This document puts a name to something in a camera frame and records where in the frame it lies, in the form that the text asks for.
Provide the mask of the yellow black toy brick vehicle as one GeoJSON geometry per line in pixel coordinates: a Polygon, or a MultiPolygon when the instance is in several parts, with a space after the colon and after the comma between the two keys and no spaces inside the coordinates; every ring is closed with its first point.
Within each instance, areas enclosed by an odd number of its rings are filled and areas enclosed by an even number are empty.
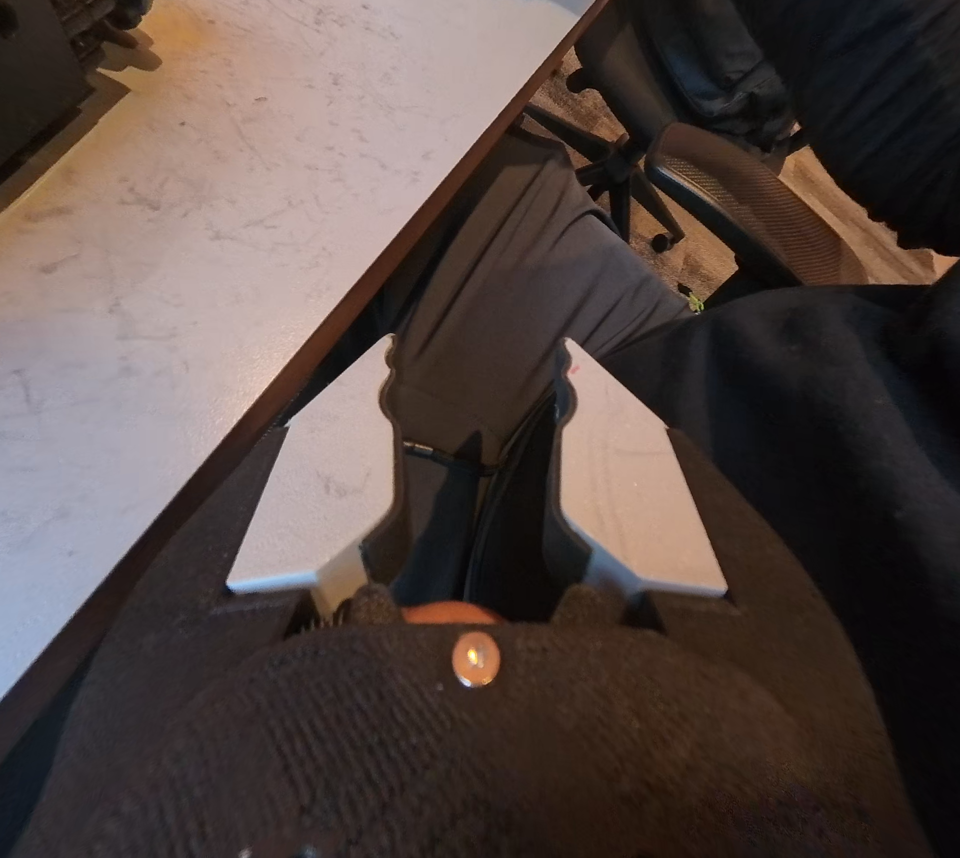
{"type": "Polygon", "coordinates": [[[104,44],[130,32],[153,0],[1,0],[1,167],[5,179],[80,111],[104,44]]]}

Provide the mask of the black mesh office chair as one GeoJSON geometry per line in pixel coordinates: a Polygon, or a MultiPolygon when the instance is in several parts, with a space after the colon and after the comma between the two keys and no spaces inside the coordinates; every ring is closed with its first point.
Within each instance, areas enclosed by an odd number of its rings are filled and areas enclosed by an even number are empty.
{"type": "Polygon", "coordinates": [[[779,178],[808,144],[785,85],[731,0],[609,0],[574,46],[572,94],[594,91],[623,128],[609,141],[533,103],[526,114],[582,156],[577,179],[608,195],[610,225],[630,239],[631,204],[685,238],[664,197],[733,255],[713,302],[765,289],[865,285],[838,232],[779,178]]]}

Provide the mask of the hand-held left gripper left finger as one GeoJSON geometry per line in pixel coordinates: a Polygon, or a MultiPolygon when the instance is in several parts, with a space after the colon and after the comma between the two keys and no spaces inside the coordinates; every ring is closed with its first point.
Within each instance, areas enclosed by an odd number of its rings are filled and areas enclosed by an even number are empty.
{"type": "Polygon", "coordinates": [[[225,581],[233,594],[307,591],[332,614],[402,573],[412,537],[388,403],[395,344],[382,337],[285,426],[225,581]]]}

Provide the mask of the person's grey trouser leg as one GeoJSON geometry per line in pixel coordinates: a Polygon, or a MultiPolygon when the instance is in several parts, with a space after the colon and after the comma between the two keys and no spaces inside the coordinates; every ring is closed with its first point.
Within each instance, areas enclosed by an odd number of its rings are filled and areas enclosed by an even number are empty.
{"type": "Polygon", "coordinates": [[[599,358],[689,318],[608,226],[558,142],[511,127],[376,300],[407,443],[492,466],[572,339],[599,358]]]}

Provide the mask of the person's right forearm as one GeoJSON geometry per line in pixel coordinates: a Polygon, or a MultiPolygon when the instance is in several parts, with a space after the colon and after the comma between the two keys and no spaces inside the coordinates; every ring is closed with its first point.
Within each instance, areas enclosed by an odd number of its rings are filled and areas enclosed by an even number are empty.
{"type": "Polygon", "coordinates": [[[959,0],[733,0],[822,167],[906,250],[959,254],[959,0]]]}

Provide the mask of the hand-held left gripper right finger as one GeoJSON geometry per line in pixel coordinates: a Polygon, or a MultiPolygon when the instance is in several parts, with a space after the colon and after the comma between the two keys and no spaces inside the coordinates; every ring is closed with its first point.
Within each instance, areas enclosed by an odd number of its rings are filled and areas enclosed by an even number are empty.
{"type": "Polygon", "coordinates": [[[666,423],[570,337],[559,348],[549,571],[630,602],[728,583],[666,423]]]}

